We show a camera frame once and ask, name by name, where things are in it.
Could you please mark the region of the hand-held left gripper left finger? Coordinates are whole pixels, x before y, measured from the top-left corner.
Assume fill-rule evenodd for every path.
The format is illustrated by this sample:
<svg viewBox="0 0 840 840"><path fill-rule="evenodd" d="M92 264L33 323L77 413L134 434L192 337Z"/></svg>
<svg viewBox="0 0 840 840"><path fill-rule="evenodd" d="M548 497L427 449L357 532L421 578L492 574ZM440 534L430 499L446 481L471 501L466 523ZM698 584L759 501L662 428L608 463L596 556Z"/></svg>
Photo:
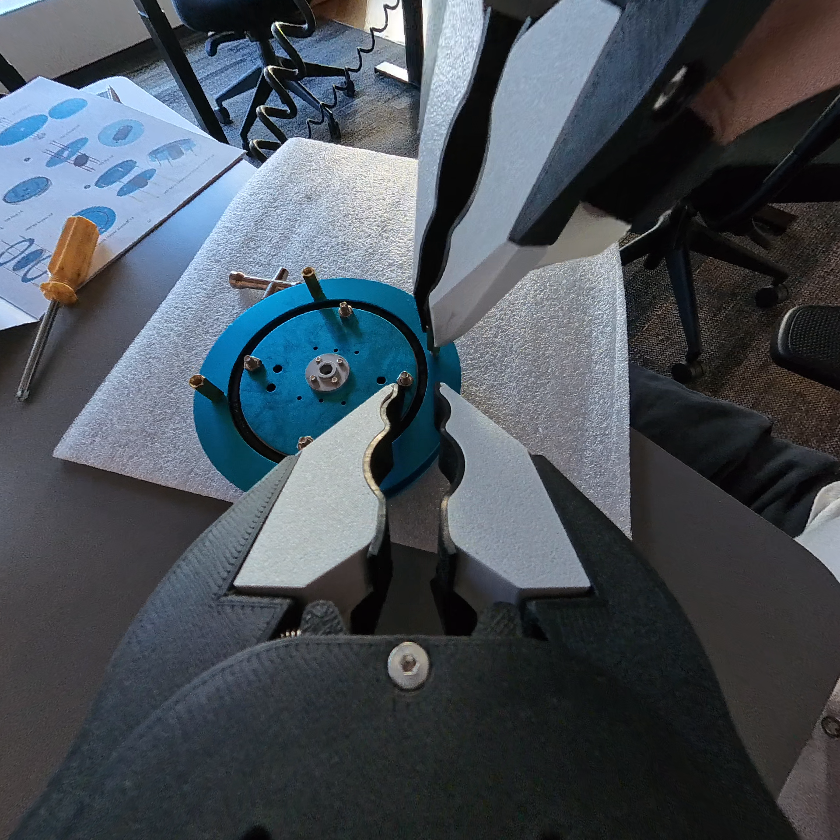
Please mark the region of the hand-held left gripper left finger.
<svg viewBox="0 0 840 840"><path fill-rule="evenodd" d="M373 634L392 579L382 483L403 409L381 388L296 458L234 580L249 594L330 601L356 634Z"/></svg>

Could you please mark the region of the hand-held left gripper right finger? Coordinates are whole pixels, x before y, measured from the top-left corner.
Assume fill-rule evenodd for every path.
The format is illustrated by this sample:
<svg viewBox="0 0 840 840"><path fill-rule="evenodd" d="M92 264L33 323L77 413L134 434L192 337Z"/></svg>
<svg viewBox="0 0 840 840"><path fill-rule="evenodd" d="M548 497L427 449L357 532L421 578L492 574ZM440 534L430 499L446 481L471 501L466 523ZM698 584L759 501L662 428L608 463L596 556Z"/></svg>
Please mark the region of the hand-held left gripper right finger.
<svg viewBox="0 0 840 840"><path fill-rule="evenodd" d="M471 634L498 602L588 595L589 577L528 450L444 383L434 415L449 486L432 589L446 634Z"/></svg>

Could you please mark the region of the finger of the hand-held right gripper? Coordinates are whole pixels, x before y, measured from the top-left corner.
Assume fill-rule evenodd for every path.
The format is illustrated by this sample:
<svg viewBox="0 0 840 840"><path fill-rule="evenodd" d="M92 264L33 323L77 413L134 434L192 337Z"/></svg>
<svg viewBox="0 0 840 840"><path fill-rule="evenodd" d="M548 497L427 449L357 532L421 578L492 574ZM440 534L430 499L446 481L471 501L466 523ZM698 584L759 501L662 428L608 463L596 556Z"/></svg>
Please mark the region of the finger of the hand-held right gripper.
<svg viewBox="0 0 840 840"><path fill-rule="evenodd" d="M448 2L427 86L417 169L414 297L424 330L438 329L429 297L478 184L507 58L506 15L484 2Z"/></svg>
<svg viewBox="0 0 840 840"><path fill-rule="evenodd" d="M489 148L475 196L451 235L442 279L430 293L436 344L467 333L531 270L606 246L618 223L577 212L561 245L519 246L511 231L536 185L621 11L615 5L555 5L518 37L490 112ZM595 222L598 234L584 234Z"/></svg>

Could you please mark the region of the blue round base plate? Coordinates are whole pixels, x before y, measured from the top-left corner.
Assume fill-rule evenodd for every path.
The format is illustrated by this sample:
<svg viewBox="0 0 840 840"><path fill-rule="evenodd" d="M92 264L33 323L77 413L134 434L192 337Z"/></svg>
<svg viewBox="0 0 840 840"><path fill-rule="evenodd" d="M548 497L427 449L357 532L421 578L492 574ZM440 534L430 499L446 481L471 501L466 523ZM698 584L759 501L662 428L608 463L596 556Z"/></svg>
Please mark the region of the blue round base plate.
<svg viewBox="0 0 840 840"><path fill-rule="evenodd" d="M417 305L383 282L320 281L314 301L303 283L257 302L222 333L201 375L225 392L213 403L196 393L194 421L205 454L241 490L298 453L401 373L406 391L393 443L394 466L382 488L391 497L410 486L438 454L434 386L460 391L456 347L427 350Z"/></svg>

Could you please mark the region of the metal socket wrench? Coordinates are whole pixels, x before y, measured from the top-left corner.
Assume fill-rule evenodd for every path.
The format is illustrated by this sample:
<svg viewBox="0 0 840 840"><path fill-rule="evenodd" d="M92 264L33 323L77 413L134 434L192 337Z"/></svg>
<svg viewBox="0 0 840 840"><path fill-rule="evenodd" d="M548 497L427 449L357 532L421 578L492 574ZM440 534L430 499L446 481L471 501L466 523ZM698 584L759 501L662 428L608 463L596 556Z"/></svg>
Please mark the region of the metal socket wrench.
<svg viewBox="0 0 840 840"><path fill-rule="evenodd" d="M241 271L231 271L228 275L228 283L231 288L237 290L259 291L265 299L273 294L290 288L294 285L289 281L289 272L286 268L280 268L273 278L261 278L247 275Z"/></svg>

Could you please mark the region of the black metal desk leg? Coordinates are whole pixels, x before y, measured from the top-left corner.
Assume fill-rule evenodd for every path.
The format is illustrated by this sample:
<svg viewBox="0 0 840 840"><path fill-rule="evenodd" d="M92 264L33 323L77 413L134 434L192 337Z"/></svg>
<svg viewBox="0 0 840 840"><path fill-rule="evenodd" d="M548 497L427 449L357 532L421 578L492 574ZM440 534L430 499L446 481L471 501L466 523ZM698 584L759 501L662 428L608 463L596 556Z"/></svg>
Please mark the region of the black metal desk leg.
<svg viewBox="0 0 840 840"><path fill-rule="evenodd" d="M199 127L216 141L227 143L228 138L222 125L159 3L157 1L133 1L133 3Z"/></svg>
<svg viewBox="0 0 840 840"><path fill-rule="evenodd" d="M400 81L417 90L421 88L424 64L424 20L421 1L400 1L405 37L405 63L403 68L391 62L374 67L377 75Z"/></svg>

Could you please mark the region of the dark grey desk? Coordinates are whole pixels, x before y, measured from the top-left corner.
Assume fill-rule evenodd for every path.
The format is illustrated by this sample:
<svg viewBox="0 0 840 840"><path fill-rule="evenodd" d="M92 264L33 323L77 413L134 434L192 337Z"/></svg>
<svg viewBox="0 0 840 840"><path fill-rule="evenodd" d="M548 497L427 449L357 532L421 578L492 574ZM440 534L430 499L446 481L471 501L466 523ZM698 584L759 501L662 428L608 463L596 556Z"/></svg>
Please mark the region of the dark grey desk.
<svg viewBox="0 0 840 840"><path fill-rule="evenodd" d="M52 453L253 173L239 163L62 314L16 401L33 324L2 331L2 838L61 765L132 620L224 501ZM838 581L813 554L632 433L633 540L708 648L773 783L809 760L838 676Z"/></svg>

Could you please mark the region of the person's right hand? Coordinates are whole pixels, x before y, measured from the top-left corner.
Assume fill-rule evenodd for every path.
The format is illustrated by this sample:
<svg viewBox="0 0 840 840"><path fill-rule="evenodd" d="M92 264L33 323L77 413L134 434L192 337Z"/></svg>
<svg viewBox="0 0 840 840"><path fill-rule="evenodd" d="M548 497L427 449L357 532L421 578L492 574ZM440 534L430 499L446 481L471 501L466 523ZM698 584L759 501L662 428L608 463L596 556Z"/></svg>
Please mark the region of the person's right hand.
<svg viewBox="0 0 840 840"><path fill-rule="evenodd" d="M839 2L775 1L692 111L726 145L839 84Z"/></svg>

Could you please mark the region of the white foam sheet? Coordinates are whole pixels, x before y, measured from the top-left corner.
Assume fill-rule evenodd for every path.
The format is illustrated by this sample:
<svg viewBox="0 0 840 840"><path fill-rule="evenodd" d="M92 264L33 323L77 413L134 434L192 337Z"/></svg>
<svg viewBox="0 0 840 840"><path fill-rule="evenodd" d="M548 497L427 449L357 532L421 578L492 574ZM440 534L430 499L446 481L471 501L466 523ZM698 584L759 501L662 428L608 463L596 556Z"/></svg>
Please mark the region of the white foam sheet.
<svg viewBox="0 0 840 840"><path fill-rule="evenodd" d="M54 456L200 495L240 491L211 465L188 377L255 301L228 273L305 266L413 288L417 163L293 139L259 168ZM618 249L534 270L457 344L461 391L631 532L627 325Z"/></svg>

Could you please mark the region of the person's dark trousers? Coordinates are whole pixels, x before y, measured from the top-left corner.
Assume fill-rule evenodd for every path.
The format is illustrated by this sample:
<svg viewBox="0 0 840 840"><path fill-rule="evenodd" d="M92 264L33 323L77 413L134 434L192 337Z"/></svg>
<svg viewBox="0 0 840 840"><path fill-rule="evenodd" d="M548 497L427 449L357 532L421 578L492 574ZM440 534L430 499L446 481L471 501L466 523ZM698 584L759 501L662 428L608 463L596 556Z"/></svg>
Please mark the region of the person's dark trousers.
<svg viewBox="0 0 840 840"><path fill-rule="evenodd" d="M631 427L775 527L797 538L838 460L773 433L748 408L629 365Z"/></svg>

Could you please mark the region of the black chair base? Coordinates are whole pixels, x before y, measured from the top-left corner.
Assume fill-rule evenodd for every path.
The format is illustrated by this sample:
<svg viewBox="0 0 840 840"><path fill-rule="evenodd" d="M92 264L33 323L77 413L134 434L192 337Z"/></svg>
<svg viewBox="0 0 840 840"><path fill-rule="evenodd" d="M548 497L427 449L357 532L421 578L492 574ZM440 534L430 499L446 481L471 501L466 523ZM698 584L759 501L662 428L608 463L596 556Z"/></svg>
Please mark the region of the black chair base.
<svg viewBox="0 0 840 840"><path fill-rule="evenodd" d="M341 77L345 81L341 89L352 97L354 84L349 71L307 63L291 43L292 39L312 36L317 29L309 2L174 1L174 7L187 27L206 34L208 56L215 56L220 45L233 40L248 39L259 48L260 65L215 98L220 123L229 125L232 120L224 105L226 100L255 89L239 132L244 148L249 147L249 132L258 119L279 143L285 142L287 136L278 120L297 117L297 98L318 112L318 119L309 121L309 125L327 123L331 139L341 139L340 127L331 112L334 104L320 101L302 82L310 77Z"/></svg>

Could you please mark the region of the printed instruction manual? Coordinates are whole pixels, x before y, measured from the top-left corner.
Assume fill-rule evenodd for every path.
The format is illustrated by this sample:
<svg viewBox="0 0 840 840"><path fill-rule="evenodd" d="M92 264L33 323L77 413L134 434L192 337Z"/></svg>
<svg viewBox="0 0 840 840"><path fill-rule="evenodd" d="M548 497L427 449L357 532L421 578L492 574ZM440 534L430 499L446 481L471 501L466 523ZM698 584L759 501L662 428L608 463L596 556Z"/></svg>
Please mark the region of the printed instruction manual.
<svg viewBox="0 0 840 840"><path fill-rule="evenodd" d="M98 226L89 275L188 203L243 151L45 78L1 101L2 329L37 321L68 217Z"/></svg>

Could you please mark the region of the yellow handled screwdriver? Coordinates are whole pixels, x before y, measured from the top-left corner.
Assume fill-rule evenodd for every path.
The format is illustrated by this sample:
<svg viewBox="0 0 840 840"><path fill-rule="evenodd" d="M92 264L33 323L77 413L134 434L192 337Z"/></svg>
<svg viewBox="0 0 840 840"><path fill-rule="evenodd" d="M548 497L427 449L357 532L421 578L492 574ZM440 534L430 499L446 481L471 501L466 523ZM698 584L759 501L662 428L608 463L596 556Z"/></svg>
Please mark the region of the yellow handled screwdriver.
<svg viewBox="0 0 840 840"><path fill-rule="evenodd" d="M49 278L39 288L49 306L42 318L29 354L16 397L28 399L29 388L46 347L49 333L61 306L77 301L77 290L87 281L99 238L98 226L81 216L69 217L62 229L48 266Z"/></svg>

